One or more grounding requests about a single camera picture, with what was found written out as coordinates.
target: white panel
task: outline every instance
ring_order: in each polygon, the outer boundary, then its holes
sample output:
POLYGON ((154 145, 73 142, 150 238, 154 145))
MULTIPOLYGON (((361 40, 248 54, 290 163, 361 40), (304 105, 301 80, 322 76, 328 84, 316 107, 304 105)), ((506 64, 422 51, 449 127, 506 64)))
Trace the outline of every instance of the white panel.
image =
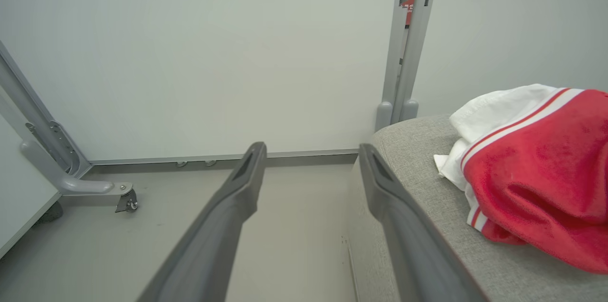
MULTIPOLYGON (((8 108, 1 95, 0 104, 8 108)), ((21 142, 0 115, 0 256, 59 198, 55 187, 21 155, 21 142)))
POLYGON ((493 90, 608 90, 608 0, 434 0, 412 98, 451 113, 493 90))
POLYGON ((0 38, 91 160, 357 148, 393 0, 0 0, 0 38))

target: white stripe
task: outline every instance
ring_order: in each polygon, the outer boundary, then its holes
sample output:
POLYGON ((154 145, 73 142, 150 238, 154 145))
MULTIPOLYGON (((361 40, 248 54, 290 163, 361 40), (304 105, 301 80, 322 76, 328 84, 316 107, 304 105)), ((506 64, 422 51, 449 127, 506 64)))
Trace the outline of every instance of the white stripe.
MULTIPOLYGON (((517 118, 517 120, 515 120, 514 122, 511 122, 510 124, 514 124, 519 122, 520 120, 525 119, 527 116, 529 116, 530 114, 536 112, 538 109, 540 109, 543 105, 545 105, 545 103, 547 103, 547 101, 549 101, 550 99, 552 99, 556 94, 558 94, 559 92, 562 91, 563 88, 560 88, 558 90, 556 90, 556 92, 554 94, 551 94, 551 96, 547 97, 545 100, 541 101, 538 104, 538 107, 532 109, 532 111, 530 111, 530 113, 522 116, 521 118, 517 118)), ((469 162, 469 159, 471 159, 471 157, 473 157, 476 153, 478 153, 481 149, 485 148, 486 146, 488 146, 489 144, 499 140, 500 138, 508 135, 509 133, 512 133, 514 131, 517 131, 519 129, 523 129, 524 127, 533 124, 535 122, 538 122, 539 120, 541 120, 542 118, 545 118, 546 116, 549 116, 549 114, 552 114, 553 112, 557 111, 558 109, 560 109, 561 107, 564 107, 564 105, 566 105, 568 102, 570 102, 573 98, 575 98, 575 96, 579 95, 580 92, 582 92, 583 90, 577 90, 577 89, 570 89, 567 90, 566 92, 564 92, 563 94, 561 94, 557 99, 555 99, 549 106, 545 107, 545 109, 541 112, 539 112, 538 114, 536 114, 534 117, 530 118, 529 120, 526 120, 525 122, 515 125, 513 127, 510 127, 506 130, 503 130, 499 133, 496 133, 494 136, 488 138, 487 140, 481 142, 480 144, 478 144, 476 146, 476 142, 473 143, 473 146, 475 148, 473 148, 473 150, 465 157, 465 160, 462 163, 462 169, 464 171, 464 168, 466 167, 467 162, 469 162)), ((484 136, 480 137, 480 139, 486 137, 487 135, 495 132, 496 130, 499 130, 501 128, 503 128, 504 125, 497 127, 495 129, 493 129, 492 131, 490 131, 489 133, 486 133, 484 136)))
POLYGON ((477 202, 477 198, 475 200, 469 202, 471 204, 471 211, 469 211, 469 216, 466 218, 466 223, 468 225, 473 222, 473 216, 475 216, 475 211, 479 208, 479 203, 477 202))
POLYGON ((475 222, 475 229, 477 231, 482 231, 482 229, 484 228, 484 225, 486 224, 486 221, 488 221, 488 217, 486 217, 484 215, 484 212, 479 211, 479 215, 477 216, 477 222, 475 222))
MULTIPOLYGON (((471 211, 469 211, 469 216, 467 216, 466 218, 466 223, 469 226, 473 226, 473 217, 475 216, 475 212, 477 211, 477 209, 480 209, 480 207, 479 202, 477 202, 477 196, 475 196, 475 192, 473 191, 473 187, 471 187, 471 185, 467 185, 467 189, 471 190, 470 196, 467 196, 467 200, 469 200, 469 205, 471 205, 471 211)), ((480 209, 479 215, 477 216, 477 221, 475 222, 475 226, 473 228, 481 232, 484 228, 484 225, 486 224, 486 221, 488 221, 488 217, 486 217, 484 215, 484 212, 482 212, 480 209)))

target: gray metal post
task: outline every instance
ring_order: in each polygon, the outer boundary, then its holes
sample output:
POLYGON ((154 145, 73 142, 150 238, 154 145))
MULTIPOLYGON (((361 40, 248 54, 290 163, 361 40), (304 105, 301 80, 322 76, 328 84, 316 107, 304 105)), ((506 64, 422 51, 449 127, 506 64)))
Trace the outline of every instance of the gray metal post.
POLYGON ((408 40, 406 42, 406 51, 403 55, 403 65, 397 83, 397 96, 393 104, 393 114, 391 123, 401 122, 401 120, 412 117, 411 112, 404 113, 402 118, 402 109, 404 105, 415 106, 415 111, 418 110, 417 103, 411 101, 414 81, 422 54, 424 45, 424 36, 428 26, 428 18, 430 17, 430 7, 433 0, 415 0, 412 10, 412 21, 408 32, 408 40))
POLYGON ((408 10, 400 6, 400 1, 401 0, 393 0, 393 22, 390 29, 389 53, 387 55, 384 88, 382 90, 382 102, 384 105, 380 106, 381 110, 388 107, 387 103, 391 106, 393 105, 395 102, 395 94, 397 93, 399 58, 403 55, 401 53, 401 46, 403 43, 406 18, 408 16, 408 10))
POLYGON ((0 41, 0 85, 30 122, 28 129, 44 145, 59 166, 70 175, 82 168, 82 155, 70 144, 61 125, 44 107, 21 70, 0 41))

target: caster wheel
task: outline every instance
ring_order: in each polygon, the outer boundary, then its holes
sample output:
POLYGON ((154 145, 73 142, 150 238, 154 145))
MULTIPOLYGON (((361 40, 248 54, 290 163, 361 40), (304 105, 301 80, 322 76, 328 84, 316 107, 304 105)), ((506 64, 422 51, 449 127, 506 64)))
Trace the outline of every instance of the caster wheel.
POLYGON ((135 211, 137 211, 137 201, 133 202, 130 201, 126 204, 126 209, 125 211, 127 213, 135 213, 135 211))

